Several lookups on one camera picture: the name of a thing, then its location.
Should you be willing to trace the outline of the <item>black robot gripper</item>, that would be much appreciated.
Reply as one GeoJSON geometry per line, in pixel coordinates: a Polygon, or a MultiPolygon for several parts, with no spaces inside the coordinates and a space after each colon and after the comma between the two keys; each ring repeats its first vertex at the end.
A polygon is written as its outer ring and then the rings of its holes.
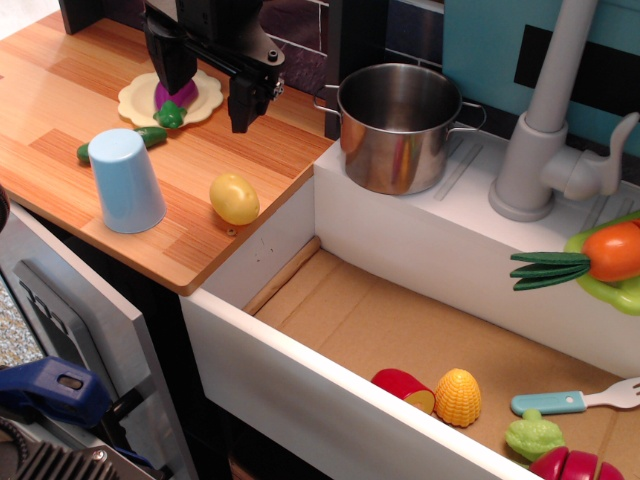
{"type": "Polygon", "coordinates": [[[229,75],[241,72],[229,80],[233,133],[246,133],[284,91],[282,78],[268,76],[281,72],[285,56],[260,25],[262,7],[261,1],[144,3],[147,50],[169,94],[186,86],[199,60],[229,75]]]}

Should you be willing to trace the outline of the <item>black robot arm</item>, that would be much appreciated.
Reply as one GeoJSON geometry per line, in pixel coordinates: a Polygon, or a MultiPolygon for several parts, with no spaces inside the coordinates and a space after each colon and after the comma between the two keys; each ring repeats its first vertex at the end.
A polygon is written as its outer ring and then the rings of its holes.
{"type": "Polygon", "coordinates": [[[259,22],[261,1],[146,1],[143,30],[160,84],[176,94],[203,61],[229,76],[228,113],[245,133],[283,91],[285,55],[259,22]]]}

